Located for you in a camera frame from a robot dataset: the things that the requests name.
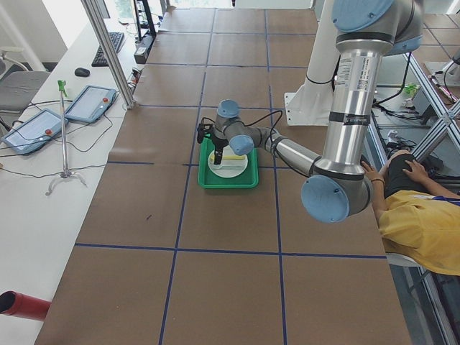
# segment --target blue joint cap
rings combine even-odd
[[[254,149],[254,141],[249,135],[236,135],[231,138],[229,145],[235,155],[242,156],[249,154]]]
[[[239,115],[239,106],[238,103],[231,100],[225,99],[219,103],[217,108],[217,114],[219,116],[225,117],[226,119],[233,119]]]
[[[422,36],[414,37],[406,41],[398,42],[393,45],[391,51],[385,56],[404,54],[405,52],[412,52],[422,44]]]
[[[303,207],[323,223],[343,221],[350,212],[350,203],[344,189],[334,180],[322,175],[310,177],[302,186]]]
[[[379,20],[395,0],[339,0],[333,3],[332,22],[342,32],[356,32]]]

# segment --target person's hand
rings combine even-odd
[[[409,164],[410,169],[412,171],[409,171],[407,169],[402,169],[402,171],[414,182],[417,183],[422,183],[423,181],[426,181],[427,179],[429,180],[428,173],[425,171],[425,168],[423,165],[421,165],[419,162],[414,160],[413,162],[406,160],[406,163]]]
[[[383,176],[378,171],[376,171],[374,167],[368,165],[366,162],[361,162],[361,165],[366,172],[366,177],[371,181],[375,179],[384,181]]]

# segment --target office chair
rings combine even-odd
[[[2,134],[9,131],[13,121],[17,120],[30,104],[35,94],[50,75],[48,72],[29,70],[19,61],[7,57],[8,52],[22,52],[20,47],[0,47],[0,75],[6,70],[5,61],[18,65],[23,71],[13,72],[0,82],[0,126]]]
[[[408,292],[410,293],[412,290],[414,290],[415,286],[423,281],[425,277],[430,273],[429,270],[427,270],[424,266],[421,264],[417,263],[414,259],[411,257],[408,257],[403,254],[398,254],[398,253],[386,253],[387,254],[387,261],[390,265],[394,266],[402,266],[402,267],[419,267],[423,270],[423,274],[413,283],[412,286],[409,287]]]

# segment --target keyboard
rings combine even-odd
[[[109,32],[110,40],[112,42],[112,46],[114,47],[116,52],[119,52],[121,49],[121,44],[123,43],[124,33],[123,32]],[[107,59],[104,56],[104,52],[102,51],[102,47],[99,46],[98,51],[96,52],[96,56],[94,57],[91,66],[93,67],[104,67],[108,66]]]

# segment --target computer mouse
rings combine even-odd
[[[86,68],[79,67],[75,70],[75,75],[77,77],[88,77],[90,75],[90,71]]]

